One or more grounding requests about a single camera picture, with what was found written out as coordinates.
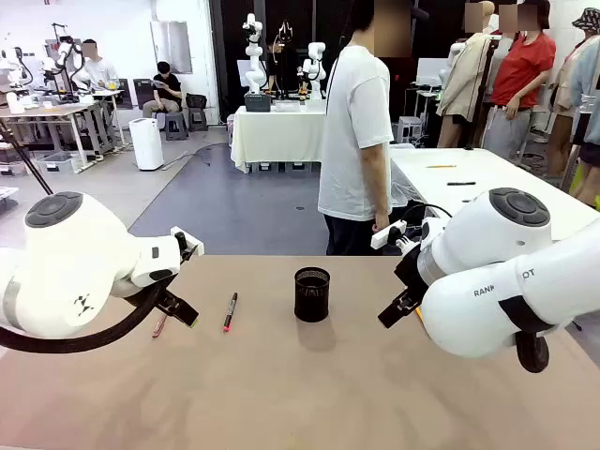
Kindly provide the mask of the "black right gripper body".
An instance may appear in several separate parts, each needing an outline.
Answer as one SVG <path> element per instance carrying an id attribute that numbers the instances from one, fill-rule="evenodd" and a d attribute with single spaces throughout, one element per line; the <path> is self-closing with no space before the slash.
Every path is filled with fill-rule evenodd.
<path id="1" fill-rule="evenodd" d="M 397 264 L 394 271 L 397 278 L 404 285 L 402 295 L 408 297 L 411 301 L 421 301 L 425 294 L 425 281 L 418 271 L 418 257 L 420 247 L 416 246 L 404 255 Z"/>

